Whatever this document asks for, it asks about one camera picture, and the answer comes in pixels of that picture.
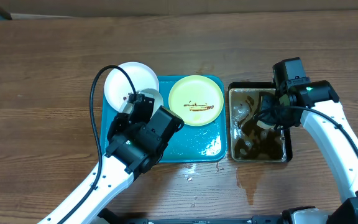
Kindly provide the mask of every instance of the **blue tray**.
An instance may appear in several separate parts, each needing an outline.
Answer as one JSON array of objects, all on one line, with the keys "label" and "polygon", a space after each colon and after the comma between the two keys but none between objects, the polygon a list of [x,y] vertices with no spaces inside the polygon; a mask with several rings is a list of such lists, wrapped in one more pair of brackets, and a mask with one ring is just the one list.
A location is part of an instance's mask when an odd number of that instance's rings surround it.
[{"label": "blue tray", "polygon": [[[183,77],[186,77],[186,75],[158,76],[160,93],[165,107],[169,108],[168,96],[172,86]],[[205,75],[205,77],[218,84],[222,94],[224,93],[223,82],[218,77],[213,75]],[[100,133],[103,153],[109,144],[107,133],[116,115],[117,111],[103,97]],[[168,147],[160,162],[213,162],[222,159],[227,152],[226,128],[226,112],[223,106],[220,115],[213,122],[198,127],[185,125],[179,132],[175,133],[168,142]]]}]

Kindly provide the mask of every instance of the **wooden surface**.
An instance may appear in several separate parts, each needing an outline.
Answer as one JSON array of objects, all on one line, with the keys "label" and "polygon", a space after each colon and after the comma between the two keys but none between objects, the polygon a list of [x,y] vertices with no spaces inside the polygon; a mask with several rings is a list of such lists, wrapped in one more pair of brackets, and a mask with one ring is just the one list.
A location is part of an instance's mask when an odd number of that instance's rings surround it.
[{"label": "wooden surface", "polygon": [[151,16],[358,9],[356,0],[0,0],[10,13],[54,16]]},{"label": "wooden surface", "polygon": [[[227,87],[268,82],[272,65],[291,57],[332,84],[358,136],[358,11],[0,22],[0,222],[39,221],[96,164],[88,94],[101,67],[135,60],[159,75],[217,75]],[[241,164],[229,154],[160,164],[108,208],[153,219],[334,210],[339,195],[319,149],[301,128],[291,138],[288,164]]]}]

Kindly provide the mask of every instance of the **black cable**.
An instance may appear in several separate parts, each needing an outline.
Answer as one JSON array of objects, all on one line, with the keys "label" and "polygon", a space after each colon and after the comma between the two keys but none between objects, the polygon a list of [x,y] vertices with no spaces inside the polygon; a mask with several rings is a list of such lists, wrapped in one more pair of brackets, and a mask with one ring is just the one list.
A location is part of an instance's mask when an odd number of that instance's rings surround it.
[{"label": "black cable", "polygon": [[101,175],[101,171],[102,171],[102,149],[100,146],[100,142],[99,142],[99,135],[98,135],[98,130],[96,129],[96,123],[94,122],[94,114],[93,114],[93,95],[94,95],[94,89],[96,87],[96,83],[99,80],[99,77],[101,76],[101,74],[106,71],[107,69],[110,68],[115,68],[120,70],[125,77],[127,77],[129,84],[131,85],[132,91],[134,92],[134,95],[136,95],[136,90],[135,90],[135,86],[132,83],[131,78],[129,78],[129,75],[120,67],[116,66],[116,65],[108,65],[104,68],[102,68],[98,74],[95,76],[93,83],[92,83],[92,87],[91,87],[91,93],[89,94],[89,115],[91,116],[91,125],[92,125],[92,130],[93,130],[93,136],[94,136],[94,140],[96,141],[96,147],[98,148],[98,157],[99,157],[99,166],[98,166],[98,173],[96,174],[96,178],[94,179],[94,182],[92,184],[92,186],[90,187],[89,191],[87,191],[87,193],[84,195],[84,197],[73,207],[73,209],[71,209],[71,211],[69,211],[67,213],[66,216],[64,216],[60,222],[58,222],[58,224],[62,224],[64,223],[84,202],[85,200],[90,196],[90,194],[92,193],[92,191],[95,189],[95,187],[97,186],[98,182],[99,182],[99,178]]},{"label": "black cable", "polygon": [[356,156],[358,158],[358,148],[357,148],[356,144],[354,144],[354,141],[352,140],[350,135],[345,131],[343,126],[341,124],[339,124],[338,122],[336,122],[335,120],[333,120],[332,118],[330,118],[328,115],[326,115],[326,114],[324,114],[324,113],[322,113],[322,112],[320,112],[318,110],[314,110],[314,109],[311,109],[311,108],[304,108],[302,106],[275,106],[275,107],[272,107],[272,108],[269,108],[269,109],[266,109],[266,110],[262,110],[262,111],[256,113],[253,116],[253,119],[255,119],[257,121],[260,120],[260,121],[264,122],[262,120],[262,118],[264,116],[266,116],[269,112],[282,110],[282,109],[294,109],[294,110],[310,111],[312,113],[315,113],[315,114],[327,119],[329,122],[331,122],[333,125],[335,125],[335,127],[338,128],[342,132],[342,134],[345,136],[345,138],[349,141],[350,145],[353,148],[354,153],[356,154]]}]

